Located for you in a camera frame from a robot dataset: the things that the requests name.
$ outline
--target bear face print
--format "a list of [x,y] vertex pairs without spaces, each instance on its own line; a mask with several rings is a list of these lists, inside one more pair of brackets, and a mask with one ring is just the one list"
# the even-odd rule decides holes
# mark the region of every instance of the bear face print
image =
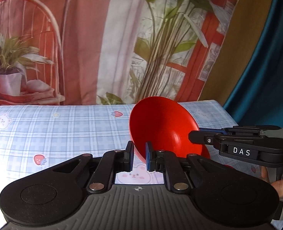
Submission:
[[11,122],[12,119],[8,117],[8,113],[0,115],[0,130],[6,129]]
[[150,173],[145,164],[133,167],[130,173],[121,172],[117,174],[116,180],[122,184],[148,184],[151,180]]

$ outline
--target red bowl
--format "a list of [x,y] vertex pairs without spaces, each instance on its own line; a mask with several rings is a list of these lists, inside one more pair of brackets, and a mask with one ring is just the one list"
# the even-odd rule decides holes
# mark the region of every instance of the red bowl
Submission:
[[178,157],[196,153],[209,158],[205,145],[192,144],[188,140],[189,132],[199,130],[192,115],[168,98],[148,97],[139,101],[131,111],[129,129],[135,153],[143,162],[146,162],[148,141],[154,150],[169,150]]

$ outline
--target plaid tablecloth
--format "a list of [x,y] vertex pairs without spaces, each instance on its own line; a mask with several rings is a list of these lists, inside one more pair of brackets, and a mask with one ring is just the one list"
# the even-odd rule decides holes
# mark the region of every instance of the plaid tablecloth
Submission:
[[[193,115],[199,127],[236,125],[214,100],[180,104]],[[98,157],[109,150],[125,149],[130,140],[132,108],[133,105],[0,106],[0,192],[16,179],[80,154]],[[221,157],[212,146],[207,148],[212,160],[259,177],[257,165]],[[132,173],[120,173],[116,178],[116,183],[162,182],[162,175],[146,172],[145,165],[136,156]],[[3,224],[0,211],[0,227]]]

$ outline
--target wooden surface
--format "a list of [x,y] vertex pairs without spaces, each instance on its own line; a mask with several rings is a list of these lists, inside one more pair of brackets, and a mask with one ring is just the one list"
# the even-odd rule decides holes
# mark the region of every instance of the wooden surface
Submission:
[[226,102],[253,54],[270,6],[271,0],[239,0],[199,100]]

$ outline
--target human hand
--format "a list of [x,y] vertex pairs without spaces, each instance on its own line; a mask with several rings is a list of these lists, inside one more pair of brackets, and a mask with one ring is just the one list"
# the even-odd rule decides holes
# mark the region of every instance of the human hand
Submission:
[[[261,179],[269,183],[269,177],[266,167],[260,166],[261,169]],[[283,180],[275,181],[271,183],[274,189],[277,191],[279,198],[283,198]]]

